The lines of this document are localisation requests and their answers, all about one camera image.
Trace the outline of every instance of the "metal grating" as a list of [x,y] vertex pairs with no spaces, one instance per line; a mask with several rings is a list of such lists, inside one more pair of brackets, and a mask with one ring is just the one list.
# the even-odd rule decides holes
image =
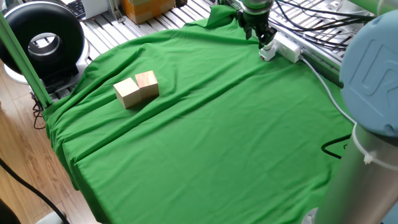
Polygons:
[[204,0],[189,0],[180,9],[170,11],[143,24],[133,23],[127,16],[118,23],[108,12],[80,22],[85,36],[90,43],[90,54],[87,63],[107,52],[113,47],[137,37],[166,30],[179,29],[188,22],[204,19],[210,15],[210,3]]
[[[227,4],[236,9],[240,8],[238,1],[239,0],[226,0]],[[298,3],[303,7],[321,10],[333,10],[340,2],[340,0],[286,1]],[[209,0],[188,0],[186,6],[181,7],[180,9],[171,9],[161,16],[139,25],[133,23],[127,16],[124,16],[124,22],[118,23],[108,12],[95,16],[92,19],[82,21],[80,24],[90,45],[90,54],[86,62],[87,64],[90,64],[96,57],[107,52],[109,49],[137,37],[152,34],[160,30],[179,29],[182,28],[185,23],[207,18],[210,15],[211,5],[213,5],[213,3]],[[315,27],[328,22],[326,19],[315,17],[319,15],[314,13],[304,13],[301,9],[297,9],[293,6],[283,4],[282,7],[287,16],[301,26]],[[270,19],[283,23],[283,25],[287,27],[294,28],[292,24],[285,20],[276,4],[272,8]],[[344,50],[329,50],[324,47],[319,47],[309,43],[299,35],[296,35],[287,29],[277,26],[275,26],[275,28],[301,46],[302,51],[306,56],[314,59],[314,61],[323,65],[335,75],[338,75],[341,61],[345,53]],[[354,37],[355,32],[351,32],[349,34],[345,34],[345,32],[345,29],[336,28],[322,32],[304,32],[304,34],[337,44],[349,44],[351,39]],[[70,91],[73,90],[73,87],[68,89],[69,90],[65,90],[65,93],[58,92],[57,95],[52,95],[51,97],[54,101],[57,101],[57,98],[69,95]]]

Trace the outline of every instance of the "wooden block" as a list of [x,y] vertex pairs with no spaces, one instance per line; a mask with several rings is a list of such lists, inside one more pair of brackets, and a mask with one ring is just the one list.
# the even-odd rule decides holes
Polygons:
[[142,99],[159,96],[159,86],[154,71],[137,74],[136,80],[141,89]]
[[137,84],[128,78],[113,85],[116,97],[125,109],[128,109],[142,101],[141,91]]

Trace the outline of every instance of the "wire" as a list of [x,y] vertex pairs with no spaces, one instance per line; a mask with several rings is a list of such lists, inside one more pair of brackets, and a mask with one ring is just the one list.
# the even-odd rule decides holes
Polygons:
[[326,36],[326,35],[332,35],[332,36],[337,36],[337,35],[350,35],[350,34],[356,34],[358,33],[358,30],[354,30],[352,32],[342,32],[340,34],[326,34],[326,33],[321,33],[321,32],[317,32],[317,31],[311,31],[314,34],[318,34],[318,35],[322,35],[322,36]]
[[329,22],[327,24],[324,24],[322,26],[316,27],[316,28],[306,28],[306,27],[302,27],[298,24],[296,24],[295,22],[293,22],[285,13],[285,11],[283,10],[282,6],[279,3],[280,0],[275,1],[276,4],[278,5],[278,8],[280,9],[282,15],[285,17],[285,19],[291,23],[293,26],[299,28],[300,30],[295,30],[295,31],[299,31],[299,32],[303,32],[303,31],[318,31],[318,30],[327,30],[327,29],[331,29],[331,28],[337,28],[337,27],[341,27],[341,26],[347,26],[350,24],[356,24],[356,23],[363,23],[365,22],[363,18],[346,18],[346,19],[340,19],[337,21],[333,21],[333,22]]
[[333,104],[335,105],[335,107],[337,108],[337,110],[340,111],[340,113],[341,113],[342,115],[344,115],[344,116],[345,116],[349,121],[351,121],[353,124],[356,124],[356,121],[355,121],[353,118],[351,118],[350,116],[348,116],[348,114],[346,114],[346,113],[339,107],[339,105],[337,104],[337,102],[336,102],[336,100],[334,99],[333,95],[331,94],[329,87],[326,85],[325,81],[323,81],[322,77],[318,74],[318,72],[312,67],[312,65],[311,65],[305,58],[303,58],[302,56],[300,57],[300,59],[301,59],[304,63],[306,63],[306,64],[311,68],[312,72],[313,72],[313,73],[318,77],[318,79],[321,81],[323,87],[325,87],[326,91],[328,92],[328,95],[329,95],[330,100],[333,102]]
[[36,126],[37,119],[43,117],[43,110],[41,108],[41,104],[34,95],[32,95],[32,99],[35,101],[35,105],[32,108],[33,116],[35,117],[35,122],[33,124],[33,128],[36,130],[44,129],[45,125],[44,125],[44,127],[39,127],[39,128]]
[[326,143],[324,143],[324,145],[321,146],[321,150],[322,150],[322,152],[328,154],[329,156],[333,156],[334,158],[341,159],[341,156],[339,156],[339,155],[327,150],[326,147],[331,146],[331,145],[336,144],[336,143],[339,143],[339,142],[342,142],[342,141],[345,141],[345,140],[349,140],[350,137],[351,137],[351,134],[348,134],[348,135],[343,136],[341,138],[332,140],[330,142],[326,142]]
[[288,4],[294,7],[297,7],[299,9],[304,9],[306,11],[310,11],[310,12],[318,12],[318,13],[324,13],[324,14],[331,14],[331,15],[335,15],[335,16],[345,16],[345,17],[350,17],[350,18],[358,18],[358,19],[367,19],[369,21],[375,19],[376,17],[374,16],[360,16],[360,15],[352,15],[352,14],[346,14],[346,13],[340,13],[340,12],[331,12],[331,11],[322,11],[322,10],[317,10],[317,9],[309,9],[303,6],[299,6],[296,4],[293,4],[291,2],[287,2],[287,1],[283,1],[283,0],[275,0],[276,3],[278,2],[282,2],[284,4]]
[[301,32],[297,32],[294,29],[291,29],[291,28],[281,24],[280,22],[273,21],[271,18],[269,19],[269,22],[272,23],[272,24],[275,24],[277,26],[281,26],[281,27],[283,27],[283,28],[285,28],[285,29],[287,29],[287,30],[289,30],[291,32],[294,32],[295,34],[303,37],[305,40],[307,40],[307,41],[309,41],[309,42],[311,42],[313,44],[317,44],[317,45],[319,45],[321,47],[325,47],[325,48],[327,48],[329,50],[346,50],[346,47],[345,47],[346,45],[344,45],[344,44],[343,44],[343,47],[341,47],[341,44],[337,44],[337,43],[333,43],[333,42],[327,42],[327,41],[318,39],[318,40],[320,40],[322,42],[325,42],[326,44],[330,44],[331,45],[331,46],[327,46],[325,44],[318,43],[317,41],[314,41],[314,40],[308,38],[309,37],[308,35],[305,35],[305,34],[303,34]]
[[307,12],[306,12],[307,10],[304,9],[304,7],[300,3],[298,3],[297,1],[294,1],[294,0],[291,0],[290,2],[294,2],[294,3],[296,3],[296,5],[300,6],[301,11],[303,11],[303,13],[306,14],[307,16],[309,16],[309,17],[337,20],[335,18],[327,18],[327,17],[323,17],[323,16],[318,16],[316,13],[314,15],[307,14]]
[[35,193],[39,196],[47,205],[55,211],[55,213],[61,218],[64,224],[69,224],[67,218],[62,214],[62,212],[40,191],[36,188],[28,184],[24,179],[20,178],[1,158],[0,158],[0,166],[6,170],[6,172],[11,175],[12,178],[16,179],[20,184],[24,187],[28,188],[31,192]]

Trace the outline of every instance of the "black cable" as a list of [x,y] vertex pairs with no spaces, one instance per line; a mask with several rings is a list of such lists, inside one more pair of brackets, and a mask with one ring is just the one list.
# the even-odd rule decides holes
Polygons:
[[34,95],[32,95],[32,99],[35,101],[35,105],[32,108],[33,116],[35,118],[35,122],[33,124],[33,128],[36,129],[36,130],[44,129],[45,125],[44,125],[44,127],[40,127],[40,128],[36,127],[37,119],[43,117],[43,109],[41,107],[40,102],[37,100],[37,98]]
[[7,171],[12,178],[16,179],[20,184],[28,188],[30,191],[39,196],[47,205],[55,211],[55,213],[61,218],[64,224],[69,224],[67,218],[62,214],[62,212],[42,193],[39,192],[36,188],[28,184],[24,179],[20,178],[1,158],[0,158],[0,166]]
[[343,136],[341,138],[332,140],[330,142],[326,142],[326,143],[324,143],[323,146],[321,146],[321,150],[322,150],[322,152],[328,154],[329,156],[333,156],[333,157],[335,157],[337,159],[341,159],[341,156],[326,150],[326,147],[331,146],[331,145],[336,144],[336,143],[339,143],[339,142],[342,142],[342,141],[345,141],[345,140],[348,140],[348,139],[350,139],[350,137],[351,137],[351,134],[348,134],[348,135]]
[[294,1],[294,0],[291,0],[290,2],[294,2],[294,3],[296,3],[298,6],[300,6],[301,11],[302,11],[304,14],[306,14],[307,16],[309,16],[309,17],[316,17],[316,18],[318,18],[318,19],[322,18],[322,19],[333,19],[333,20],[337,20],[337,19],[335,19],[334,17],[333,17],[333,18],[327,18],[327,17],[323,17],[323,16],[318,16],[316,13],[315,13],[314,15],[307,14],[307,12],[306,12],[307,10],[304,9],[304,7],[303,7],[300,3],[298,3],[297,1]]
[[322,10],[317,10],[317,9],[309,9],[300,5],[293,4],[291,2],[283,1],[283,0],[275,0],[276,3],[282,2],[284,4],[288,4],[294,7],[297,7],[299,9],[304,9],[306,11],[310,12],[318,12],[318,13],[324,13],[324,14],[331,14],[335,16],[345,16],[345,17],[350,17],[350,18],[358,18],[358,19],[367,19],[369,21],[373,20],[376,18],[376,16],[360,16],[360,15],[351,15],[351,14],[346,14],[346,13],[340,13],[340,12],[331,12],[331,11],[322,11]]
[[285,29],[287,29],[287,30],[289,30],[289,31],[291,31],[291,32],[293,32],[293,33],[295,33],[296,35],[301,36],[301,37],[304,38],[305,40],[307,40],[307,41],[309,41],[309,42],[311,42],[311,43],[313,43],[313,44],[317,44],[317,45],[319,45],[319,46],[321,46],[321,47],[324,47],[324,48],[326,48],[326,49],[329,49],[329,50],[346,50],[346,49],[347,49],[345,44],[341,45],[341,44],[337,44],[337,43],[333,43],[333,42],[328,42],[328,41],[325,41],[325,40],[321,40],[321,39],[318,39],[318,38],[315,38],[315,37],[311,37],[311,38],[313,38],[313,39],[317,39],[317,40],[322,41],[322,42],[325,43],[325,44],[322,44],[322,43],[319,43],[319,42],[317,42],[317,41],[314,41],[314,40],[310,39],[310,36],[304,35],[304,34],[301,33],[301,32],[297,32],[297,31],[295,31],[294,29],[291,29],[291,28],[289,28],[289,27],[287,27],[287,26],[281,24],[280,22],[274,22],[274,21],[271,21],[271,20],[270,20],[269,22],[272,23],[272,24],[275,24],[275,25],[277,25],[277,26],[281,26],[281,27],[283,27],[283,28],[285,28]]
[[333,21],[333,22],[329,22],[325,25],[322,25],[320,27],[316,27],[316,28],[306,28],[303,26],[300,26],[298,24],[296,24],[295,22],[293,22],[285,13],[285,11],[283,10],[282,6],[280,5],[279,1],[276,1],[276,4],[278,5],[278,8],[280,9],[282,15],[285,17],[285,19],[291,23],[293,26],[301,29],[301,30],[295,30],[295,31],[299,31],[299,32],[304,32],[304,31],[319,31],[319,30],[327,30],[327,29],[331,29],[331,28],[337,28],[337,27],[341,27],[341,26],[347,26],[350,24],[355,24],[355,23],[363,23],[364,19],[353,19],[352,17],[350,18],[346,18],[346,19],[340,19],[337,21]]

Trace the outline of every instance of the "green pole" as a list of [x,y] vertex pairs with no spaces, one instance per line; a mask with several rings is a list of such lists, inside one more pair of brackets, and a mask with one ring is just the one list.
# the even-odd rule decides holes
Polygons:
[[12,32],[3,14],[0,12],[0,40],[8,49],[11,57],[17,63],[19,70],[24,74],[30,87],[32,87],[37,99],[41,102],[44,108],[52,104],[50,95],[45,90],[42,82],[33,69],[32,64],[27,58],[24,50],[19,44],[17,37]]

